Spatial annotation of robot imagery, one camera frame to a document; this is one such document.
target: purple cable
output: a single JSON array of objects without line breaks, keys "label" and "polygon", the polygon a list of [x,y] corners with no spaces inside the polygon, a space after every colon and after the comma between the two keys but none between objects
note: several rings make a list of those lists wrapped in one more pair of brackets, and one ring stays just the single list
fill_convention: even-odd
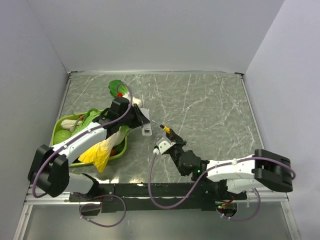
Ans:
[{"label": "purple cable", "polygon": [[[84,131],[84,132],[80,133],[80,134],[77,135],[75,138],[73,138],[73,139],[71,139],[70,141],[68,141],[64,146],[69,146],[70,144],[73,144],[75,141],[77,141],[78,139],[82,138],[84,135],[90,133],[91,131],[97,130],[97,129],[99,129],[99,128],[103,128],[103,127],[108,126],[108,125],[110,125],[110,124],[114,124],[114,123],[118,122],[119,120],[121,120],[122,118],[124,118],[125,115],[127,115],[127,113],[130,111],[130,108],[131,108],[131,105],[132,105],[133,94],[132,94],[131,89],[129,88],[129,86],[126,85],[126,84],[123,83],[123,82],[121,82],[121,83],[118,84],[118,86],[116,87],[116,91],[118,91],[118,88],[119,88],[120,85],[124,85],[124,86],[128,89],[128,91],[129,91],[129,93],[130,93],[130,103],[129,103],[129,106],[128,106],[127,110],[124,112],[124,114],[122,114],[120,117],[118,117],[118,118],[115,119],[115,120],[109,121],[109,122],[104,123],[104,124],[99,125],[99,126],[95,126],[95,127],[91,128],[91,129],[88,129],[87,131]],[[46,195],[46,193],[43,193],[43,194],[41,194],[41,195],[37,195],[37,194],[36,194],[36,186],[37,186],[37,182],[38,182],[38,179],[39,179],[40,174],[42,173],[42,171],[44,170],[44,168],[46,167],[46,165],[53,159],[53,157],[54,157],[55,155],[57,155],[58,153],[60,153],[63,149],[65,149],[64,146],[58,148],[54,153],[52,153],[52,154],[44,161],[44,163],[41,165],[41,167],[39,168],[38,172],[36,173],[35,178],[34,178],[34,180],[33,180],[33,186],[32,186],[32,195],[33,195],[36,199],[42,198],[43,196]]]},{"label": "purple cable", "polygon": [[[153,202],[154,205],[156,205],[158,208],[161,208],[161,209],[173,209],[177,206],[179,206],[180,204],[182,204],[189,196],[190,194],[193,192],[193,190],[195,189],[195,187],[197,186],[197,184],[199,183],[200,179],[209,171],[213,170],[213,169],[216,169],[216,168],[219,168],[219,167],[224,167],[224,166],[228,166],[228,165],[232,165],[233,163],[232,162],[225,162],[225,163],[221,163],[221,164],[218,164],[216,166],[212,166],[210,168],[208,168],[207,170],[205,170],[199,177],[198,179],[194,182],[193,186],[191,187],[191,189],[189,190],[189,192],[185,195],[184,198],[182,198],[180,201],[178,201],[177,203],[173,204],[173,205],[170,205],[170,206],[163,206],[163,205],[160,205],[159,203],[157,203],[154,199],[154,197],[152,196],[152,192],[151,192],[151,176],[152,176],[152,169],[154,167],[154,163],[155,163],[155,160],[156,160],[156,156],[157,154],[154,154],[153,155],[153,158],[152,158],[152,163],[151,163],[151,168],[150,168],[150,173],[149,173],[149,181],[148,181],[148,192],[149,192],[149,196],[150,196],[150,199],[151,201]],[[243,158],[243,159],[240,159],[237,161],[237,163],[242,163],[242,162],[246,162],[246,161],[249,161],[249,160],[261,160],[261,161],[268,161],[268,162],[271,162],[271,163],[275,163],[275,164],[278,164],[280,165],[281,167],[284,167],[285,169],[289,170],[291,173],[292,173],[292,179],[295,179],[296,178],[296,173],[293,169],[291,169],[291,167],[283,164],[282,162],[279,162],[279,161],[276,161],[276,160],[273,160],[271,158],[266,158],[266,157],[258,157],[258,156],[254,156],[254,157],[247,157],[247,158]],[[259,202],[261,201],[261,198],[260,198],[260,195],[257,194],[258,196],[258,200]],[[245,220],[250,220],[252,218],[254,218],[257,214],[258,214],[258,211],[260,210],[260,203],[258,205],[258,208],[257,208],[257,211],[252,215],[252,217],[249,217],[249,218],[246,218]]]},{"label": "purple cable", "polygon": [[82,205],[82,206],[79,208],[79,214],[80,214],[80,216],[81,216],[82,219],[84,219],[84,220],[86,220],[86,221],[88,221],[88,222],[90,222],[90,223],[92,223],[92,224],[94,224],[94,225],[97,225],[97,226],[103,227],[103,228],[112,228],[112,227],[114,227],[114,226],[117,226],[119,223],[121,223],[122,220],[125,218],[126,213],[127,213],[126,203],[125,203],[125,201],[124,201],[121,197],[119,197],[119,196],[117,196],[117,195],[113,195],[113,194],[106,194],[106,195],[96,196],[96,197],[94,197],[94,198],[92,198],[92,199],[99,199],[99,198],[103,198],[103,197],[114,197],[114,198],[119,199],[119,200],[122,202],[123,208],[124,208],[124,212],[123,212],[123,215],[122,215],[122,217],[120,218],[119,221],[117,221],[116,223],[114,223],[114,224],[112,224],[112,225],[104,225],[104,224],[101,224],[101,223],[97,223],[96,221],[92,221],[91,219],[83,216],[83,214],[81,213],[82,208],[84,208],[85,206],[97,206],[97,207],[101,207],[101,204],[87,203],[87,204],[85,204],[85,205]]}]

